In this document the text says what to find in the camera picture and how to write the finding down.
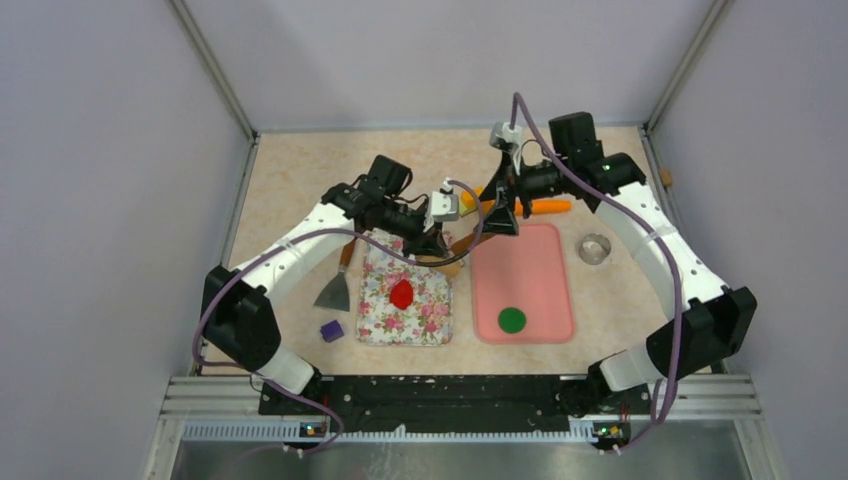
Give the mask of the wooden rolling pin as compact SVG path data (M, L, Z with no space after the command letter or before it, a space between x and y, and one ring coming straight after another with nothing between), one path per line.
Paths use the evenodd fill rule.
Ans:
M477 228L471 230L465 237L456 240L450 247L450 255L445 258L447 264L436 267L436 270L448 278L456 277L464 267L464 256L477 238Z

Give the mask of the red dough piece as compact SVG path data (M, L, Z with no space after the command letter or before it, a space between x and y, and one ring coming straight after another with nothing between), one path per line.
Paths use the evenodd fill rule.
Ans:
M389 292L389 303L399 310L407 310L414 302L415 291L407 279L398 281Z

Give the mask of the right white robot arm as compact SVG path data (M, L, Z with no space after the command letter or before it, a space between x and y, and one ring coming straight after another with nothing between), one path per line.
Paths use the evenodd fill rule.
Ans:
M571 195L618 237L669 317L644 341L592 364L566 396L571 410L612 412L633 387L660 384L673 391L682 378L735 355L757 308L752 291L731 288L703 263L663 212L636 162L625 153L604 153L591 114L563 115L548 126L549 142L536 125L529 126L543 152L534 165L523 158L521 126L510 120L492 128L489 144L501 161L480 196L494 203L483 232L517 235L512 207Z

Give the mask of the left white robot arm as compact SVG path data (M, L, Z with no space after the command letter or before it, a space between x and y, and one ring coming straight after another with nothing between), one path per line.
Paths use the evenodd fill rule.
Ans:
M283 401L297 413L319 404L318 370L284 346L274 308L326 257L368 232L381 230L403 241L401 261L427 266L448 253L442 224L458 217L459 183L446 179L418 207L402 199L412 172L377 156L369 171L352 183L328 189L306 217L257 256L206 277L199 329L194 342L207 341L230 363L282 387Z

